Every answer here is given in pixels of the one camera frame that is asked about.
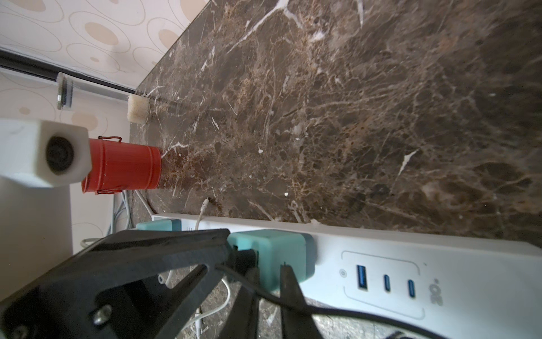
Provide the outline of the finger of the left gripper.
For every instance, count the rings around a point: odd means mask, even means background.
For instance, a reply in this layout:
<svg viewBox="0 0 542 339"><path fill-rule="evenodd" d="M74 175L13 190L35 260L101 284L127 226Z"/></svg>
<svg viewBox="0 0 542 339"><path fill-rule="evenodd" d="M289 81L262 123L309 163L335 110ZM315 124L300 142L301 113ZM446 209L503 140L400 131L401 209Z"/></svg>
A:
<svg viewBox="0 0 542 339"><path fill-rule="evenodd" d="M228 230L122 231L1 303L3 338L173 338L221 281Z"/></svg>

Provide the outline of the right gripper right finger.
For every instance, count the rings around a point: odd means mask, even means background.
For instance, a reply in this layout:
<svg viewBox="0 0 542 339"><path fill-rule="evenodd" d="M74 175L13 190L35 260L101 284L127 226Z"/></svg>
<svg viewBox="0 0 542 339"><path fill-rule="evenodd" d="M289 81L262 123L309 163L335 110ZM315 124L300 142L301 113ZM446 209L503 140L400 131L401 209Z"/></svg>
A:
<svg viewBox="0 0 542 339"><path fill-rule="evenodd" d="M283 265L280 269L280 299L285 304L281 306L283 338L323 338L313 317L300 312L307 303L293 268L288 265Z"/></svg>

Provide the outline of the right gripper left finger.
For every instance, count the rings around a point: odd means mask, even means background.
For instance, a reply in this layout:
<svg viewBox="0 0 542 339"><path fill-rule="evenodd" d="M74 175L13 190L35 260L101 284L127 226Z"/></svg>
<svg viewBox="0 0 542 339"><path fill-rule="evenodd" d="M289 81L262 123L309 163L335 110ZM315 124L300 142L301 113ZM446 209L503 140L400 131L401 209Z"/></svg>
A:
<svg viewBox="0 0 542 339"><path fill-rule="evenodd" d="M260 298L241 287L218 338L257 338Z"/></svg>

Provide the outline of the teal charger with black cable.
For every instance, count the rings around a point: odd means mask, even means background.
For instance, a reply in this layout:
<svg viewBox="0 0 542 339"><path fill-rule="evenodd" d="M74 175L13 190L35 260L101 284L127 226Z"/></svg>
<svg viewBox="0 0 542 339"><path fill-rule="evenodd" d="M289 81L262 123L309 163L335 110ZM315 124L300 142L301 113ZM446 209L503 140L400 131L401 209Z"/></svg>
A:
<svg viewBox="0 0 542 339"><path fill-rule="evenodd" d="M268 292L279 289L283 265L292 267L300 283L311 278L316 270L316 241L310 234L252 230L230 234L228 243L241 251L255 251L261 285Z"/></svg>

